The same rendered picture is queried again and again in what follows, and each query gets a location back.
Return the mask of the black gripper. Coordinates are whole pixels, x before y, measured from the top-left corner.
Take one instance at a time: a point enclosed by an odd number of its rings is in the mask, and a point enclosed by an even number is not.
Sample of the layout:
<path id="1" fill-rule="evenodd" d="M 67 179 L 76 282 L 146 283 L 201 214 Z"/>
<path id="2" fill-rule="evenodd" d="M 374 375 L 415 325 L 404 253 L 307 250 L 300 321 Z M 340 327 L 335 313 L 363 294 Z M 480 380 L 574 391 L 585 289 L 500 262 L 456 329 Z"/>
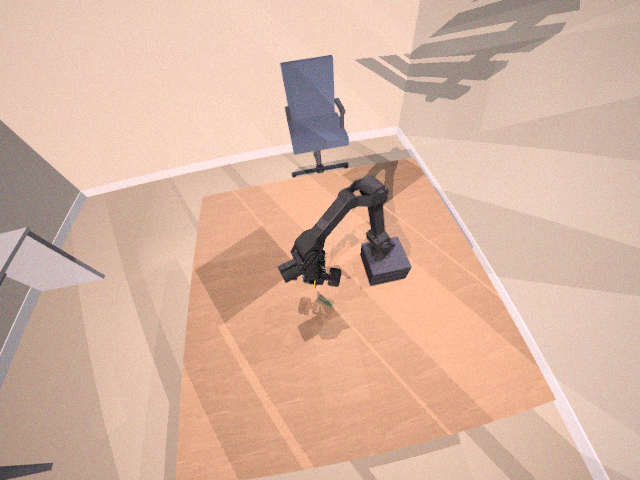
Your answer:
<path id="1" fill-rule="evenodd" d="M 322 269 L 322 265 L 320 265 L 319 269 L 314 272 L 308 272 L 305 269 L 303 272 L 303 282 L 314 285 L 323 285 L 324 280 L 328 281 L 328 285 L 332 287 L 339 287 L 340 278 L 341 278 L 341 270 L 338 268 L 330 268 L 329 274 L 326 273 L 325 269 Z"/>

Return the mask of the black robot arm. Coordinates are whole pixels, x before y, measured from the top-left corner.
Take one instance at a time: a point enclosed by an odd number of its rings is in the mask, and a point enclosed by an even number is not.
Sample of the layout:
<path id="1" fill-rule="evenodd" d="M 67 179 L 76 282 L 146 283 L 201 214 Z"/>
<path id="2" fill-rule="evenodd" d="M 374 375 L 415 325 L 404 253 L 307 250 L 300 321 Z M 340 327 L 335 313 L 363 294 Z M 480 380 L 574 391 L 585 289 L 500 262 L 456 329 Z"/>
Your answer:
<path id="1" fill-rule="evenodd" d="M 353 193 L 356 190 L 360 190 L 361 195 L 356 196 Z M 366 232 L 366 238 L 373 245 L 370 250 L 375 260 L 390 258 L 389 253 L 395 244 L 384 229 L 383 203 L 387 198 L 388 188 L 371 175 L 341 189 L 317 223 L 295 240 L 290 251 L 293 259 L 278 266 L 285 283 L 303 275 L 304 269 L 314 272 L 319 269 L 320 264 L 325 268 L 325 240 L 355 207 L 368 207 L 371 229 Z"/>

